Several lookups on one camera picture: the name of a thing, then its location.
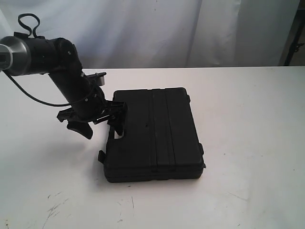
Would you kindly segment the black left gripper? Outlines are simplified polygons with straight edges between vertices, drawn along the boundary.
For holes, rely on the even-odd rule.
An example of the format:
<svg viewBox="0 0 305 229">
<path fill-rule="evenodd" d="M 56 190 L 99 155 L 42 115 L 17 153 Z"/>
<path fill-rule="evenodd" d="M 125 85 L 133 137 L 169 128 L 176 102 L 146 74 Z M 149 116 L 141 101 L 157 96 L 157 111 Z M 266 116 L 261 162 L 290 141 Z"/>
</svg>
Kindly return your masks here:
<svg viewBox="0 0 305 229">
<path fill-rule="evenodd" d="M 68 121 L 67 129 L 87 139 L 92 138 L 89 122 L 98 124 L 108 120 L 119 136 L 123 136 L 125 126 L 125 103 L 105 99 L 100 86 L 90 83 L 84 72 L 72 74 L 67 70 L 49 73 L 70 108 L 60 111 L 57 118 L 60 122 Z"/>
</svg>

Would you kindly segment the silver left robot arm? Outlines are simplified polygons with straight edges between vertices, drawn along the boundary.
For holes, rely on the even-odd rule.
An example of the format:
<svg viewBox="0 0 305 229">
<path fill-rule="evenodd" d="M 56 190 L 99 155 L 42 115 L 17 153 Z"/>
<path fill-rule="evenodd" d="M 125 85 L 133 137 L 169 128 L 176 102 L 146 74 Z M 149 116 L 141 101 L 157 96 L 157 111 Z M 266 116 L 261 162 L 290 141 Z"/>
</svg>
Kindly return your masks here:
<svg viewBox="0 0 305 229">
<path fill-rule="evenodd" d="M 89 123 L 107 121 L 118 135 L 123 135 L 126 104 L 105 99 L 101 86 L 105 72 L 86 75 L 76 47 L 69 40 L 7 36 L 0 41 L 0 69 L 32 100 L 51 106 L 26 92 L 15 76 L 47 74 L 67 100 L 57 114 L 67 128 L 87 139 L 93 136 Z"/>
</svg>

